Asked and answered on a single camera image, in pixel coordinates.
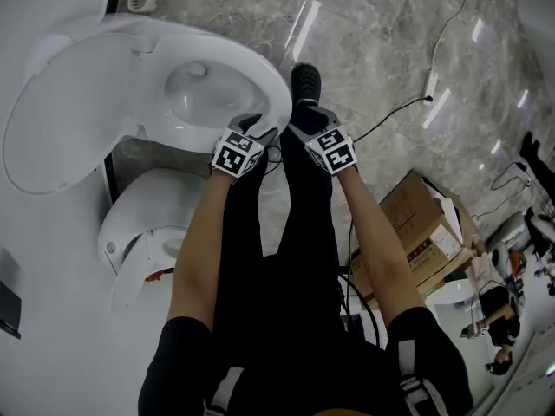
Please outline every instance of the white toilet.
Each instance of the white toilet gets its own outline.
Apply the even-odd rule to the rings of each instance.
[[[251,135],[291,117],[278,71],[222,36],[143,16],[72,22],[40,39],[3,134],[19,191],[62,191],[124,136],[211,153],[229,121],[261,113]]]
[[[22,92],[3,132],[3,167],[20,192],[60,192],[92,172],[125,136],[211,153],[233,117],[261,113],[249,134],[291,117],[278,71],[251,49],[176,23],[111,16],[65,25],[29,55]],[[118,198],[98,239],[118,274],[113,313],[145,278],[171,268],[204,180],[155,169]]]

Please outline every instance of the toilet seat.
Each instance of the toilet seat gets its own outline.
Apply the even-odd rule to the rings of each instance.
[[[168,25],[148,23],[162,31]],[[229,67],[264,95],[257,98],[267,100],[263,119],[250,133],[285,129],[291,117],[289,89],[277,70],[251,49],[174,24],[169,35],[158,38],[95,32],[49,58],[17,99],[3,134],[3,167],[11,184],[31,195],[63,191],[100,165],[123,136],[211,153],[234,114],[230,109],[226,118],[222,111],[220,127],[205,127],[173,113],[165,84],[188,62]]]

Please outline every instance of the toilet lid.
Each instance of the toilet lid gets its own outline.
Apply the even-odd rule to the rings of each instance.
[[[3,136],[3,165],[28,194],[49,194],[92,172],[121,137],[134,38],[91,37],[55,55],[13,107]]]

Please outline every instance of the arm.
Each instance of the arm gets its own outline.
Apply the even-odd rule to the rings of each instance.
[[[495,311],[492,315],[489,315],[486,319],[484,319],[483,322],[489,327],[492,323],[494,323],[495,321],[498,321],[501,318],[508,321],[514,316],[515,316],[515,313],[513,309],[508,304],[505,304],[500,309]]]
[[[232,181],[231,176],[215,170],[206,183],[175,265],[168,321],[192,317],[212,331],[225,201]]]
[[[345,192],[364,267],[388,326],[400,313],[425,307],[395,230],[353,166],[337,177]]]

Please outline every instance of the cardboard box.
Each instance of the cardboard box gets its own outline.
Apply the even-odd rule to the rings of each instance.
[[[445,276],[470,264],[475,226],[458,196],[411,171],[380,206],[407,255],[421,294]],[[352,263],[356,287],[372,308],[372,287],[359,254]]]

